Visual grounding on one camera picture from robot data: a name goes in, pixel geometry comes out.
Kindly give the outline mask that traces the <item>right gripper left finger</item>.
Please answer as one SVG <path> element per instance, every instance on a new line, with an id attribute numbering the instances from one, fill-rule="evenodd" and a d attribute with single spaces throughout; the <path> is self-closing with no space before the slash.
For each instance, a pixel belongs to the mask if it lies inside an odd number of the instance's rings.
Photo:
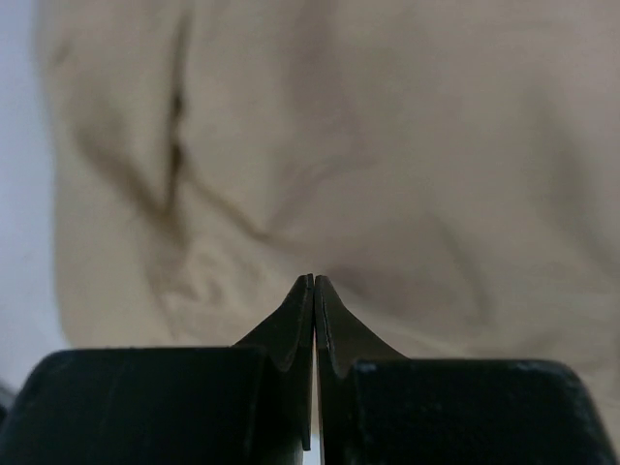
<path id="1" fill-rule="evenodd" d="M 310 449 L 314 277 L 296 279 L 281 305 L 231 347 L 231 448 Z"/>

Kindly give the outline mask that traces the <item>beige t shirt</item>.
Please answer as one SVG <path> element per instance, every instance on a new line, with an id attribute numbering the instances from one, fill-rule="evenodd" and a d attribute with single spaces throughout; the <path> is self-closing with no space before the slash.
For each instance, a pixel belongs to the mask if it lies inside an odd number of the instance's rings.
<path id="1" fill-rule="evenodd" d="M 615 1 L 43 1 L 75 347 L 330 278 L 410 357 L 562 361 L 619 436 Z"/>

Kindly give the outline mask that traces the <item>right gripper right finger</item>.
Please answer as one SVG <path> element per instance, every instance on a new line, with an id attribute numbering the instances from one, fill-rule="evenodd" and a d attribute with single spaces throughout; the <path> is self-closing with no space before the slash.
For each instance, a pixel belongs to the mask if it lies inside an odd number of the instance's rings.
<path id="1" fill-rule="evenodd" d="M 365 405 L 359 399 L 357 366 L 368 362 L 375 367 L 405 357 L 346 307 L 328 277 L 315 278 L 313 303 L 321 460 L 363 463 L 359 428 Z"/>

